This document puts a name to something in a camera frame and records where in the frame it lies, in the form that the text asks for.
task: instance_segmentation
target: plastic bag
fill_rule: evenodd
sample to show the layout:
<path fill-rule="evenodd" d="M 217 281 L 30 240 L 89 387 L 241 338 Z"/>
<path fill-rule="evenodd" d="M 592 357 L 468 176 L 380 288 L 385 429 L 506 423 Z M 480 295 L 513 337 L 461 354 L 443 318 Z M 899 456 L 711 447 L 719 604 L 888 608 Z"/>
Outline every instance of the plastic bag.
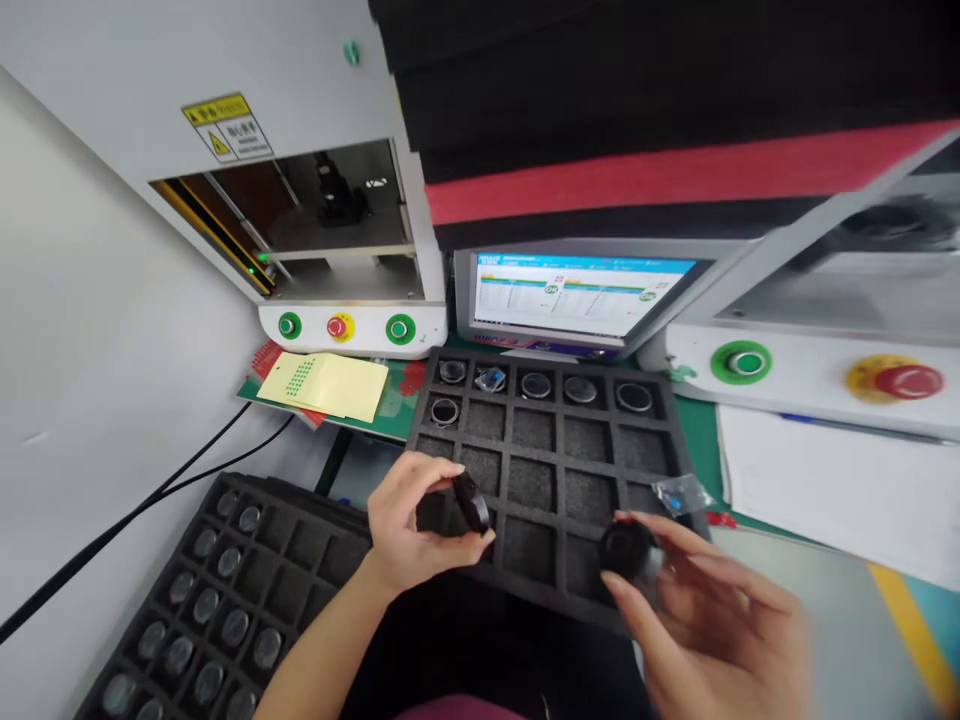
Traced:
<path fill-rule="evenodd" d="M 667 478 L 650 487 L 673 517 L 698 512 L 716 502 L 692 473 Z"/>
<path fill-rule="evenodd" d="M 498 367 L 492 367 L 480 373 L 475 382 L 484 392 L 500 392 L 507 382 L 507 374 Z"/>

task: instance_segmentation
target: person's left hand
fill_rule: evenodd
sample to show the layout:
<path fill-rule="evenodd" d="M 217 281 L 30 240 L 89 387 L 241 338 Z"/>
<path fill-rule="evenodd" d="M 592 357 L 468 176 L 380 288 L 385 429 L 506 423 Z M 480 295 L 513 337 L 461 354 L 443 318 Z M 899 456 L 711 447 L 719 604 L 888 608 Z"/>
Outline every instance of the person's left hand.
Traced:
<path fill-rule="evenodd" d="M 395 597 L 444 570 L 476 565 L 496 533 L 445 538 L 417 531 L 417 505 L 423 496 L 448 488 L 464 470 L 443 458 L 405 452 L 367 502 L 373 549 L 367 558 Z"/>

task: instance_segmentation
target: blue pen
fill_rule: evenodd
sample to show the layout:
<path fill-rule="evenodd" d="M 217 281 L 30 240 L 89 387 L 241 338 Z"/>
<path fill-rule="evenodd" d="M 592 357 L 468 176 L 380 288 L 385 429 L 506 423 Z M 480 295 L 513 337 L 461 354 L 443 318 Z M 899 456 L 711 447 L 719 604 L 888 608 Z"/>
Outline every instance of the blue pen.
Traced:
<path fill-rule="evenodd" d="M 811 418 L 806 415 L 794 415 L 792 413 L 779 413 L 784 420 L 792 422 L 802 422 L 807 425 L 819 425 L 820 427 L 829 427 L 836 430 L 849 430 L 851 432 L 862 432 L 866 435 L 877 435 L 879 437 L 890 437 L 897 440 L 912 440 L 913 442 L 927 443 L 928 445 L 944 445 L 953 447 L 960 443 L 951 440 L 943 440 L 932 435 L 920 435 L 919 433 L 903 432 L 901 430 L 888 430 L 887 428 L 870 427 L 869 425 L 857 425 L 856 423 L 845 423 L 838 420 L 822 420 L 820 418 Z"/>

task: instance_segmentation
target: caution sticker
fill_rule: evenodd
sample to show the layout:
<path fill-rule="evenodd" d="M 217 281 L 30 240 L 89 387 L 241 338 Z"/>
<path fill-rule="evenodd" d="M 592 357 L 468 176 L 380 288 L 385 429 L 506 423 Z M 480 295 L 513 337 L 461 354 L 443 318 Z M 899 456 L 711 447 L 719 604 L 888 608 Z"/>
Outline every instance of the caution sticker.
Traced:
<path fill-rule="evenodd" d="M 267 136 L 240 93 L 184 105 L 181 110 L 222 164 L 273 155 Z"/>

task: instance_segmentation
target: grid foam tray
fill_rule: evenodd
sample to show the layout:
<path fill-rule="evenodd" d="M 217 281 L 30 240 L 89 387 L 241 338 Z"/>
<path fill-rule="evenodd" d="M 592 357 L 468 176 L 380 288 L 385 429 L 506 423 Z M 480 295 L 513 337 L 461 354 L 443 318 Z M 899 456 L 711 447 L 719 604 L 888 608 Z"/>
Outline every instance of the grid foam tray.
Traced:
<path fill-rule="evenodd" d="M 237 502 L 223 516 L 217 504 L 231 492 Z M 259 509 L 260 519 L 255 529 L 244 532 L 239 518 L 250 506 Z M 213 530 L 217 539 L 213 550 L 201 557 L 195 543 L 205 530 Z M 290 647 L 353 575 L 369 547 L 362 513 L 281 481 L 221 474 L 76 717 L 136 720 L 141 712 L 149 715 L 143 708 L 155 699 L 162 706 L 163 720 L 242 720 L 228 712 L 233 696 L 249 692 L 259 702 Z M 218 563 L 229 548 L 238 548 L 242 557 L 236 570 L 223 577 Z M 184 600 L 173 602 L 171 585 L 184 572 L 193 576 L 193 586 Z M 208 588 L 218 594 L 219 602 L 208 620 L 198 622 L 197 601 Z M 249 626 L 239 644 L 231 646 L 223 629 L 234 609 L 246 613 Z M 144 658 L 140 641 L 156 622 L 163 624 L 165 635 L 159 650 Z M 280 634 L 280 652 L 264 669 L 255 662 L 255 648 L 261 633 L 271 629 Z M 166 659 L 180 637 L 188 638 L 194 649 L 183 672 L 171 675 Z M 210 662 L 222 668 L 223 679 L 219 690 L 200 703 L 197 678 Z M 104 691 L 118 674 L 127 676 L 135 690 L 125 710 L 110 714 L 104 709 Z"/>
<path fill-rule="evenodd" d="M 444 360 L 467 365 L 463 382 L 442 382 Z M 474 384 L 484 369 L 507 373 L 504 388 L 486 393 Z M 542 400 L 526 399 L 520 380 L 546 375 L 553 386 Z M 564 396 L 570 376 L 589 378 L 597 397 L 578 405 Z M 693 471 L 673 391 L 660 375 L 621 368 L 573 365 L 435 348 L 426 368 L 408 450 L 446 457 L 467 467 L 490 509 L 497 540 L 480 564 L 464 570 L 557 612 L 623 632 L 600 580 L 596 542 L 616 509 L 667 515 L 652 482 Z M 650 391 L 644 413 L 618 408 L 625 382 Z M 456 422 L 440 427 L 430 407 L 447 397 L 460 407 Z M 417 508 L 418 526 L 442 535 L 467 531 L 451 492 L 429 495 Z M 681 518 L 709 538 L 703 513 Z"/>

